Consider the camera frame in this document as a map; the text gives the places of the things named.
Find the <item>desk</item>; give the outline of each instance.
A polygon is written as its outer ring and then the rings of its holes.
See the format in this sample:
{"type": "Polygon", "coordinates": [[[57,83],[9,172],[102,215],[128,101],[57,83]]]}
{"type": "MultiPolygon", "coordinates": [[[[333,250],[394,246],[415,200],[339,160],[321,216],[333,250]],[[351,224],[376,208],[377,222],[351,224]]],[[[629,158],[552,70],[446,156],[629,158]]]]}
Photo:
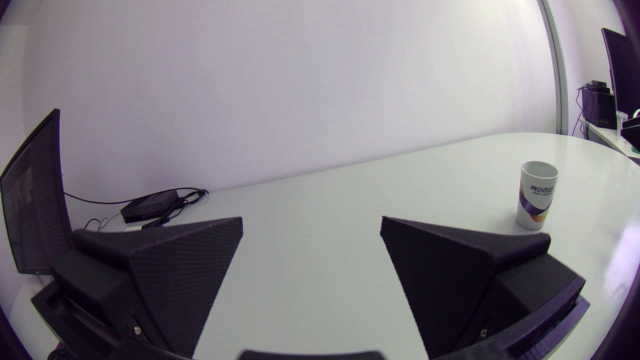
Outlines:
{"type": "MultiPolygon", "coordinates": [[[[579,120],[582,124],[586,123],[584,117],[580,117],[579,120]]],[[[603,127],[595,126],[592,123],[589,123],[589,130],[591,130],[591,133],[589,134],[590,136],[592,134],[596,134],[596,136],[602,139],[602,141],[604,141],[604,143],[607,144],[610,148],[620,152],[636,163],[640,163],[640,154],[631,150],[633,146],[631,146],[631,144],[624,138],[619,137],[617,130],[605,129],[603,127]]]]}
{"type": "Polygon", "coordinates": [[[231,360],[251,348],[379,349],[388,360],[427,359],[379,235],[381,217],[529,233],[515,222],[527,160],[560,171],[542,230],[552,237],[549,252],[586,279],[582,295],[591,303],[552,358],[590,358],[640,262],[640,167],[596,143],[543,133],[487,136],[216,192],[185,209],[173,224],[244,219],[195,358],[231,360]]]}

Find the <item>black textured surface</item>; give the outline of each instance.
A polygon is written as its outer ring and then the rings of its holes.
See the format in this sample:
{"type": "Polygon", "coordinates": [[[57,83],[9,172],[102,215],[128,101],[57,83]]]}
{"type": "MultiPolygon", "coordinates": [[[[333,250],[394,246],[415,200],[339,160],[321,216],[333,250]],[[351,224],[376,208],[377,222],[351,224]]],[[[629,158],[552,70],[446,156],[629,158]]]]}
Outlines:
{"type": "Polygon", "coordinates": [[[355,354],[294,355],[247,350],[242,353],[238,360],[385,360],[385,358],[377,351],[355,354]]]}
{"type": "Polygon", "coordinates": [[[130,271],[176,354],[191,357],[242,237],[242,219],[130,233],[74,233],[76,247],[130,271]]]}
{"type": "Polygon", "coordinates": [[[68,253],[71,246],[59,129],[60,111],[54,109],[25,139],[0,175],[9,244],[18,272],[23,274],[50,274],[50,262],[68,253]]]}
{"type": "Polygon", "coordinates": [[[380,234],[430,357],[451,351],[498,268],[543,254],[550,242],[388,217],[380,234]]]}

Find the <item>black cable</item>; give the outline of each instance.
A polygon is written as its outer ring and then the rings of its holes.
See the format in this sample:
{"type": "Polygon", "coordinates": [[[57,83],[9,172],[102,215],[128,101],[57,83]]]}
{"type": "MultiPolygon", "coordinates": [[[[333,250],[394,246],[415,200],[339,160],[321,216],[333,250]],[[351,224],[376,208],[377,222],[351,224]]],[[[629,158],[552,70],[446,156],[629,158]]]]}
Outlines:
{"type": "MultiPolygon", "coordinates": [[[[173,188],[173,189],[167,189],[167,190],[163,190],[161,192],[155,192],[155,193],[151,193],[149,195],[145,195],[145,196],[153,196],[153,195],[157,195],[159,193],[163,193],[163,192],[170,192],[170,191],[174,191],[174,190],[195,190],[195,191],[200,191],[201,189],[198,188],[173,188]]],[[[80,200],[80,201],[84,201],[84,202],[89,202],[91,204],[101,204],[101,205],[115,205],[115,204],[124,204],[125,202],[132,202],[133,200],[139,199],[140,197],[137,197],[135,199],[129,199],[129,200],[123,200],[123,201],[111,201],[111,202],[105,202],[105,201],[93,201],[93,200],[87,200],[87,199],[83,199],[81,197],[75,196],[75,195],[71,195],[69,193],[65,192],[65,195],[68,197],[72,197],[74,199],[80,200]]]]}
{"type": "Polygon", "coordinates": [[[202,199],[202,197],[204,197],[204,195],[208,194],[209,192],[207,190],[204,189],[198,189],[197,191],[194,192],[190,192],[187,195],[178,198],[168,209],[167,211],[164,212],[164,214],[157,220],[154,220],[152,222],[149,222],[145,225],[142,226],[142,229],[150,229],[152,227],[158,227],[166,222],[168,222],[169,220],[175,218],[176,216],[178,216],[180,213],[182,213],[182,209],[184,209],[187,205],[191,205],[191,204],[195,204],[196,202],[200,201],[200,199],[202,199]],[[193,199],[193,200],[188,200],[190,197],[197,195],[198,197],[193,199]],[[178,211],[177,214],[175,215],[171,215],[176,208],[178,208],[178,206],[182,206],[180,208],[180,211],[178,211]]]}
{"type": "Polygon", "coordinates": [[[175,215],[171,215],[170,217],[168,217],[168,218],[166,218],[166,219],[167,219],[167,220],[171,220],[171,219],[173,219],[173,218],[177,217],[178,215],[180,215],[180,213],[182,213],[182,210],[184,210],[184,208],[186,208],[186,205],[185,205],[185,206],[183,206],[183,207],[181,207],[181,208],[178,210],[178,213],[177,213],[177,214],[175,214],[175,215]]]}
{"type": "Polygon", "coordinates": [[[89,221],[87,221],[87,222],[86,222],[86,224],[84,225],[84,230],[86,230],[86,227],[87,227],[87,226],[89,226],[89,224],[90,224],[92,221],[97,221],[97,222],[98,222],[98,227],[100,227],[100,224],[102,223],[100,220],[98,220],[98,219],[96,219],[96,218],[91,218],[91,219],[89,219],[89,221]]]}
{"type": "MultiPolygon", "coordinates": [[[[584,113],[584,109],[582,109],[582,106],[580,106],[580,104],[578,103],[578,98],[580,97],[580,90],[586,87],[587,87],[587,84],[580,86],[578,88],[578,94],[575,96],[575,103],[580,108],[580,113],[578,114],[578,118],[575,119],[575,125],[573,125],[573,131],[571,132],[571,136],[573,136],[573,134],[575,133],[575,127],[578,126],[578,122],[580,122],[580,116],[582,116],[582,113],[584,113]]],[[[585,99],[585,101],[587,101],[588,99],[589,99],[589,94],[587,93],[587,98],[585,99]]]]}
{"type": "Polygon", "coordinates": [[[117,214],[113,215],[112,217],[110,217],[110,218],[109,218],[109,220],[107,220],[107,222],[105,222],[105,223],[104,223],[104,225],[98,225],[98,231],[100,231],[100,230],[104,229],[104,228],[107,226],[107,224],[108,224],[112,219],[116,218],[118,215],[120,215],[120,213],[117,213],[117,214]]]}

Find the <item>computer monitor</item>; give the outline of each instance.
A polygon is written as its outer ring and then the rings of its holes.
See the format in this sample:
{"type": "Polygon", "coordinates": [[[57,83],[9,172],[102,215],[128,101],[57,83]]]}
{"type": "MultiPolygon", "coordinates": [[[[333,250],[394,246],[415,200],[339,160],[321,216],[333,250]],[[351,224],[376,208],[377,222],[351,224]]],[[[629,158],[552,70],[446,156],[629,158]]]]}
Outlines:
{"type": "Polygon", "coordinates": [[[190,358],[242,235],[240,217],[76,230],[32,303],[78,359],[190,358]]]}
{"type": "Polygon", "coordinates": [[[602,28],[616,109],[631,119],[640,109],[640,61],[633,43],[622,34],[602,28]]]}
{"type": "Polygon", "coordinates": [[[50,274],[50,262],[71,248],[59,136],[60,110],[54,109],[0,175],[6,233],[22,274],[50,274]]]}

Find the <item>white mug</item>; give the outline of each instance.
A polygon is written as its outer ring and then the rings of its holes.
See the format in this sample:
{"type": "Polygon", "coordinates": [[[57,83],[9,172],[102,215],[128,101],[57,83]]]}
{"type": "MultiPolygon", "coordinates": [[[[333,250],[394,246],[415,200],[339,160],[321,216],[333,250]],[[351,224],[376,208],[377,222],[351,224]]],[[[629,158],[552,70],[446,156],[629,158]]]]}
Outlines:
{"type": "Polygon", "coordinates": [[[529,230],[544,225],[556,189],[558,170],[550,163],[527,161],[520,168],[520,196],[516,221],[529,230]]]}

